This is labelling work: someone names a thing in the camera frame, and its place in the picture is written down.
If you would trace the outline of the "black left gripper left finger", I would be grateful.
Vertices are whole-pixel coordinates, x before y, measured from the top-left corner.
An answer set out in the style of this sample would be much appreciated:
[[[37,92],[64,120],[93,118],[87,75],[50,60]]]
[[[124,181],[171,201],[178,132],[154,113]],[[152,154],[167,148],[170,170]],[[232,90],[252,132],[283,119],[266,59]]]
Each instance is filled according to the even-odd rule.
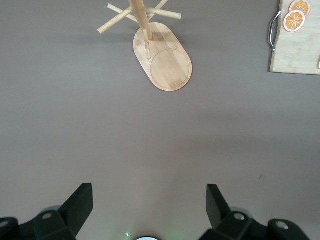
[[[83,183],[63,205],[24,224],[15,217],[0,218],[0,240],[76,240],[93,207],[93,186]]]

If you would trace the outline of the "orange slice toy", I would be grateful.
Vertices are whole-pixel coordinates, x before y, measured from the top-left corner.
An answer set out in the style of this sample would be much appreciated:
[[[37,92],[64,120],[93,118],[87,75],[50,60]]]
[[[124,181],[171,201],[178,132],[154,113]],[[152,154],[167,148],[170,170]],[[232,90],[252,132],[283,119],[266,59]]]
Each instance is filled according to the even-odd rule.
[[[282,24],[287,32],[294,33],[299,31],[305,22],[306,16],[301,10],[292,10],[285,15]]]
[[[311,4],[308,0],[294,0],[289,5],[288,11],[299,10],[307,17],[311,11]]]

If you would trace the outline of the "wooden mug tree rack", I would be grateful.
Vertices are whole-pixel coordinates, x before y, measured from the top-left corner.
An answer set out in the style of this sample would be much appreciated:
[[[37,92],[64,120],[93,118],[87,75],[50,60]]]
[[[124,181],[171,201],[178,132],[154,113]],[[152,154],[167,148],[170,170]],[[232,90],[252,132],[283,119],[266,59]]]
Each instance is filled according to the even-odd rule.
[[[193,65],[170,28],[159,22],[151,22],[155,15],[176,20],[182,18],[180,13],[163,9],[168,1],[160,0],[155,7],[149,7],[144,0],[128,0],[129,7],[125,10],[108,4],[108,9],[117,15],[97,31],[103,34],[125,18],[137,23],[139,29],[133,38],[135,56],[155,87],[165,92],[174,92],[189,82]]]

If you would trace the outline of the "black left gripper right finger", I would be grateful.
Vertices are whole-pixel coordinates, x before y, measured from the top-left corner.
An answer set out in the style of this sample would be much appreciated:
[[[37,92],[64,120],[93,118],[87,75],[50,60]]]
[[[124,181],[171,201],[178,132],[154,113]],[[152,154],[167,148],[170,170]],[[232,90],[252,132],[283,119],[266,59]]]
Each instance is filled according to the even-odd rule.
[[[291,221],[272,219],[265,226],[242,211],[232,210],[216,184],[206,187],[206,212],[211,228],[199,240],[308,240]]]

